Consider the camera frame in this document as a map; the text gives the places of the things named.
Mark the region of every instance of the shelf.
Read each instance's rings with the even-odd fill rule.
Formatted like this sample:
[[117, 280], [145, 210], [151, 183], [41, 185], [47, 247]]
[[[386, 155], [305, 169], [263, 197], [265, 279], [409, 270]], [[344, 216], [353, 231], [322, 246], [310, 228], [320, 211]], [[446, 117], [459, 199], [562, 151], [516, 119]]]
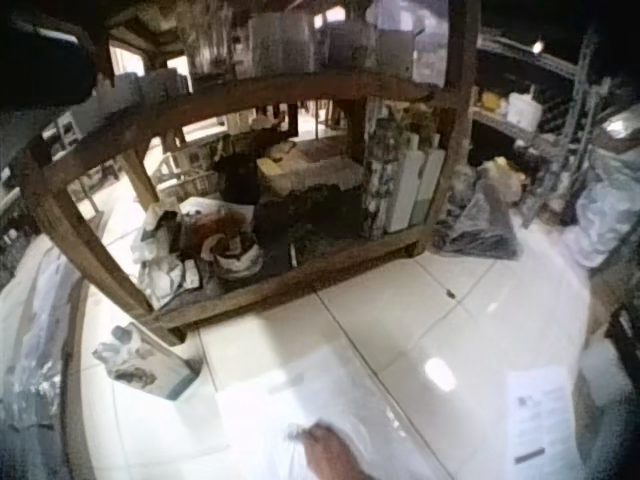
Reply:
[[365, 71], [279, 75], [211, 85], [192, 95], [120, 112], [109, 124], [87, 135], [57, 162], [45, 168], [47, 186], [52, 191], [63, 190], [88, 170], [138, 148], [152, 137], [207, 118], [273, 103], [364, 97], [422, 100], [437, 107], [457, 108], [459, 105], [456, 91]]
[[473, 107], [473, 119], [495, 128], [496, 130], [510, 136], [516, 140], [522, 140], [531, 148], [540, 152], [544, 157], [552, 160], [560, 156], [559, 147], [549, 139], [542, 137], [536, 132], [530, 132], [517, 125], [508, 122], [503, 116], [496, 113], [488, 112], [479, 107]]
[[385, 235], [380, 240], [360, 238], [350, 242], [350, 246], [346, 248], [327, 252], [297, 268], [287, 267], [279, 274], [262, 273], [261, 277], [247, 279], [244, 286], [217, 296], [209, 295], [211, 287], [183, 293], [167, 307], [156, 312], [146, 323], [156, 323], [165, 328], [180, 327], [203, 319], [222, 317], [269, 297], [291, 292], [299, 295], [309, 291], [318, 282], [336, 281], [339, 272], [348, 273], [355, 265], [366, 265], [375, 258], [409, 247], [423, 239], [424, 235], [425, 227], [420, 225]]
[[502, 37], [480, 36], [478, 50], [515, 58], [558, 75], [573, 80], [576, 76], [576, 65], [560, 58], [541, 53], [535, 55], [530, 48]]

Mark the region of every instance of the wooden shelf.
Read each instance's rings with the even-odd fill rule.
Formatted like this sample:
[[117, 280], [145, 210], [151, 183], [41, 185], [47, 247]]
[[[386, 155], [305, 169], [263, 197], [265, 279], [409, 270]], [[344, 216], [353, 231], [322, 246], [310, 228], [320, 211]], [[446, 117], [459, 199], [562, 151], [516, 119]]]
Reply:
[[[404, 250], [417, 255], [424, 251], [429, 232], [445, 205], [447, 189], [456, 167], [466, 161], [471, 131], [470, 107], [476, 71], [480, 2], [450, 0], [448, 10], [447, 88], [363, 71], [281, 75], [212, 85], [194, 95], [123, 111], [110, 118], [107, 125], [83, 138], [53, 164], [50, 164], [49, 149], [38, 134], [25, 151], [22, 168], [19, 169], [20, 191], [25, 204], [42, 231], [88, 281], [168, 345], [181, 343], [185, 329], [212, 316], [229, 313], [273, 295], [299, 294], [301, 289], [323, 279], [335, 281], [336, 275], [345, 269], [353, 272], [357, 264], [371, 266], [376, 258], [394, 251]], [[178, 130], [185, 125], [254, 107], [273, 103], [294, 104], [300, 100], [326, 98], [340, 102], [349, 123], [350, 154], [361, 160], [365, 146], [367, 97], [419, 101], [443, 108], [438, 131], [447, 155], [425, 225], [376, 241], [349, 239], [336, 243], [335, 248], [329, 242], [328, 248], [309, 254], [309, 260], [301, 266], [229, 290], [217, 298], [205, 294], [192, 297], [191, 302], [177, 302], [179, 305], [174, 305], [177, 308], [167, 306], [154, 310], [144, 293], [86, 224], [66, 190], [69, 183], [85, 172], [126, 154], [127, 175], [144, 207], [145, 202], [157, 199], [157, 192], [143, 163], [151, 138], [162, 135], [170, 143], [172, 136], [180, 138], [182, 132]]]
[[524, 128], [520, 128], [519, 126], [511, 122], [508, 122], [502, 115], [488, 112], [479, 107], [473, 107], [473, 119], [492, 128], [495, 128], [496, 130], [510, 136], [511, 138], [522, 140], [523, 142], [540, 152], [541, 155], [549, 159], [555, 160], [560, 156], [560, 149], [555, 143], [548, 140], [547, 138], [542, 137], [536, 132], [530, 132], [528, 130], [525, 130]]
[[279, 271], [266, 271], [253, 280], [245, 280], [245, 286], [219, 290], [219, 284], [206, 286], [202, 290], [183, 293], [165, 308], [155, 312], [149, 323], [158, 323], [165, 328], [181, 327], [203, 319], [212, 319], [242, 307], [246, 307], [269, 297], [294, 292], [305, 292], [323, 280], [335, 279], [338, 272], [348, 271], [355, 265], [371, 262], [383, 255], [411, 247], [424, 239], [425, 227], [410, 227], [398, 233], [385, 235], [380, 240], [364, 238], [350, 242], [341, 248], [313, 259], [297, 268], [282, 264], [282, 259], [274, 261]]
[[45, 177], [49, 190], [61, 191], [85, 172], [138, 148], [152, 137], [207, 118], [273, 103], [364, 97], [423, 100], [433, 106], [449, 108], [459, 105], [457, 91], [374, 72], [325, 71], [239, 80], [211, 85], [161, 104], [123, 111], [83, 138], [57, 162], [48, 165]]

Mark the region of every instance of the plastic bag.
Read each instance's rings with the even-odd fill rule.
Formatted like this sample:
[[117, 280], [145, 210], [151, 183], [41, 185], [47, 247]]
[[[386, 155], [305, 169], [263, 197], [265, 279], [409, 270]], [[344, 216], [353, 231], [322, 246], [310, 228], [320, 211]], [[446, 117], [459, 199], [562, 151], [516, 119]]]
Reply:
[[319, 420], [339, 433], [372, 477], [434, 478], [427, 459], [345, 341], [227, 388], [218, 399], [246, 478], [316, 480], [292, 434]]
[[447, 216], [436, 225], [434, 245], [449, 253], [502, 260], [516, 258], [520, 248], [507, 203], [486, 170], [480, 170], [480, 179], [471, 190], [474, 178], [472, 167], [456, 170]]
[[448, 0], [374, 0], [366, 18], [380, 30], [414, 32], [413, 81], [444, 85]]
[[582, 266], [600, 265], [640, 218], [640, 147], [623, 155], [594, 148], [591, 164], [598, 180], [576, 204], [578, 225], [563, 242]]

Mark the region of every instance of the wrapped package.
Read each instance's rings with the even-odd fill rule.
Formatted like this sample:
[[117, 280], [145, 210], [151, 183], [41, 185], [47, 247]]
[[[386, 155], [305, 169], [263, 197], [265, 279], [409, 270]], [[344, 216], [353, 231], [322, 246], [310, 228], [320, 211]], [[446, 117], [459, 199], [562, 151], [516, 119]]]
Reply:
[[93, 356], [117, 382], [176, 400], [198, 378], [184, 359], [133, 323], [114, 327], [111, 335], [114, 341], [100, 343]]

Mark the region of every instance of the metal shelving rack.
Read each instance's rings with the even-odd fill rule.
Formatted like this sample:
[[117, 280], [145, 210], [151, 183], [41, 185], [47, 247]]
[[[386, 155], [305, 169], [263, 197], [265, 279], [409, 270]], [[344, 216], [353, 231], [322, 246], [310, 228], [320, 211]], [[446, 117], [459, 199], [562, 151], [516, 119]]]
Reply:
[[562, 172], [575, 170], [574, 164], [581, 164], [586, 155], [586, 142], [591, 134], [594, 108], [598, 101], [589, 101], [592, 88], [588, 83], [588, 72], [591, 58], [597, 44], [595, 31], [589, 29], [585, 35], [578, 65], [553, 57], [548, 54], [535, 55], [529, 48], [502, 37], [481, 35], [478, 38], [478, 50], [505, 55], [510, 58], [537, 65], [573, 80], [571, 105], [564, 121], [562, 132], [556, 140], [549, 140], [536, 132], [525, 131], [506, 119], [474, 108], [473, 119], [484, 123], [514, 139], [520, 139], [530, 148], [550, 160], [548, 171], [535, 184], [522, 201], [521, 212], [523, 225], [528, 227], [536, 217], [540, 208], [556, 193]]

